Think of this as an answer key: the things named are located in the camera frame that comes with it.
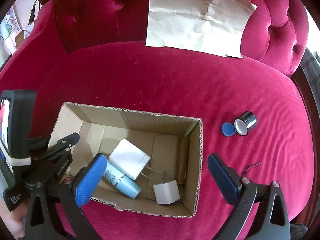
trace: white wall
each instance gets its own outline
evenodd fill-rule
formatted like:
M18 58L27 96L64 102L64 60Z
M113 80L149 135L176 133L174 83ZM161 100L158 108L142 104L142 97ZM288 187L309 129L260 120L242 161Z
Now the white wall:
M307 48L312 53L315 53L317 51L319 54L319 52L320 52L320 30L307 9L306 9L306 11L307 11L308 20L309 20L309 34L308 34Z
M6 53L3 44L0 42L0 67L7 60L8 57L8 53Z
M35 0L16 0L13 4L13 9L16 14L18 23L22 29L28 26L30 11ZM38 2L36 4L36 17L38 15Z

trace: black cable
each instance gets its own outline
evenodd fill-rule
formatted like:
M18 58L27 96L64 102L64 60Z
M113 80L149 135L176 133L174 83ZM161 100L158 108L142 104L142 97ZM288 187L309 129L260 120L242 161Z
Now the black cable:
M38 1L38 3L39 3L38 13L39 13L39 11L40 11L40 1L39 1L39 0L35 0L35 2L33 3L33 6L32 6L32 10L30 11L31 16L30 16L30 18L29 18L29 23L28 23L28 25L35 20L36 3L37 3L37 1Z
M35 4L36 4L37 1L38 1L38 5L39 5L39 7L38 7L38 14L39 14L39 12L40 12L40 1L39 0L35 0Z

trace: corrugated cardboard edge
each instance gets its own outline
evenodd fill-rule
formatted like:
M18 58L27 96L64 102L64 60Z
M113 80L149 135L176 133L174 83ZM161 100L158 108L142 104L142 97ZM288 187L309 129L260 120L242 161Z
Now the corrugated cardboard edge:
M196 117L188 117L188 116L179 116L179 115L172 115L172 114L159 114L159 113L152 113L152 112L145 112L145 111L139 111L139 110L130 110L125 108L116 108L111 106L93 106L93 105L84 105L84 104L77 104L72 102L65 102L64 104L70 104L74 106L87 106L87 107L95 107L95 108L102 108L102 109L110 109L110 110L117 110L117 111L124 111L124 112L133 112L133 113L141 113L141 114L150 114L154 116L167 116L167 117L180 117L180 118L186 118L186 119L192 119L199 122L199 129L200 129L200 137L199 137L199 177L198 177L198 186L196 191L196 202L193 208L193 214L191 216L169 216L169 215L161 215L161 214L152 214L152 213L145 213L145 212L138 212L131 209L125 209L136 213L142 213L146 215L152 215L152 216L160 216L160 217L175 217L175 218L192 218L196 215L196 211L198 208L198 202L199 202L199 195L200 195L200 184L201 184L201 174L202 174L202 162L203 162L203 122L201 118ZM116 204L110 201L102 200L100 198L91 197L92 200L114 206L116 208Z
M156 216L156 217L170 217L170 218L192 218L194 217L194 215L192 214L192 216L170 216L170 215L159 215L159 214L153 214L153 213L145 213L145 212L139 212L139 211L135 211L135 210L132 210L132 209L118 209L116 204L113 203L113 202L110 202L110 201L106 201L106 200L103 200L103 199L100 199L100 198L95 198L95 197L91 197L91 200L94 200L94 201L97 201L97 202L100 202L102 204L105 204L105 205L108 205L108 206L113 206L116 210L119 210L119 211L132 211L132 212L135 212L135 213L140 213L140 214L145 214L145 215L151 215L151 216Z
M201 175L202 175L202 161L203 161L203 124L202 119L199 118L199 128L200 128L200 156L199 156L199 177L198 177L198 187L196 191L196 203L193 208L193 214L192 217L196 215L197 208L198 208L198 202L199 202L199 195L200 195L200 184L201 184Z

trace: tufted cushion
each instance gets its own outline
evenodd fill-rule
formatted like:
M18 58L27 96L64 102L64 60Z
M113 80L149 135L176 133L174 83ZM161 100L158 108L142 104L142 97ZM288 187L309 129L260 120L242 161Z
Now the tufted cushion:
M206 166L213 152L239 174L262 162L248 176L256 183L280 182L290 220L310 196L313 145L303 101L288 77L261 62L146 47L142 41L104 44L70 53L52 68L38 88L34 135L50 134L65 101L203 119L196 216L163 218L90 203L83 209L103 239L212 239L231 211ZM246 137L223 136L221 125L247 110L257 116L256 127Z
M258 6L241 54L291 76L305 50L308 19L300 0L248 0ZM57 24L69 52L146 39L149 0L57 0Z

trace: blue lid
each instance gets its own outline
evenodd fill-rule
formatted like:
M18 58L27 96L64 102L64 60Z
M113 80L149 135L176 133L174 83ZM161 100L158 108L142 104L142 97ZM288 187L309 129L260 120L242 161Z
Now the blue lid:
M119 181L116 188L123 194L133 199L135 199L136 196L141 192L141 188L139 188L139 186L126 175L121 179L121 181Z
M229 136L232 136L236 133L236 128L234 127L233 124L225 122L221 127L221 131L224 136L229 137Z

